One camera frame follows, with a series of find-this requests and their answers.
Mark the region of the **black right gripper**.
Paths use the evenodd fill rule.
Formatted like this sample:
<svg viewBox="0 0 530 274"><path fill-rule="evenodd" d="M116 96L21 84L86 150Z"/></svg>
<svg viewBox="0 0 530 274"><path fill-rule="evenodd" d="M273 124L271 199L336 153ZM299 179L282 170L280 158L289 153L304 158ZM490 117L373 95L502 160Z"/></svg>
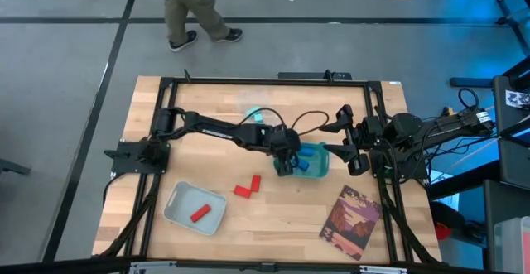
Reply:
<svg viewBox="0 0 530 274"><path fill-rule="evenodd" d="M339 132L353 128L353 110L350 105L343 105L335 114L336 121L320 127L323 132ZM362 175L370 168L369 158L360 151L370 151L379 143L383 135L383 126L376 116L364 117L361 123L353 128L353 144L332 145L326 144L324 148L339 157L347 164L350 175Z"/></svg>

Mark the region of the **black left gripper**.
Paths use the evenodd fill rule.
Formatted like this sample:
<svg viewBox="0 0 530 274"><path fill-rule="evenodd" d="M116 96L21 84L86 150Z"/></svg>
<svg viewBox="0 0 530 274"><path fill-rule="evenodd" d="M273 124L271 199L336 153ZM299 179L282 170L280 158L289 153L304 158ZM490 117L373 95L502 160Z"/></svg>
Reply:
<svg viewBox="0 0 530 274"><path fill-rule="evenodd" d="M300 160L296 154L301 149L298 133L285 125L276 126L269 136L270 152L276 159L276 172L280 177L293 173L293 166L298 167Z"/></svg>

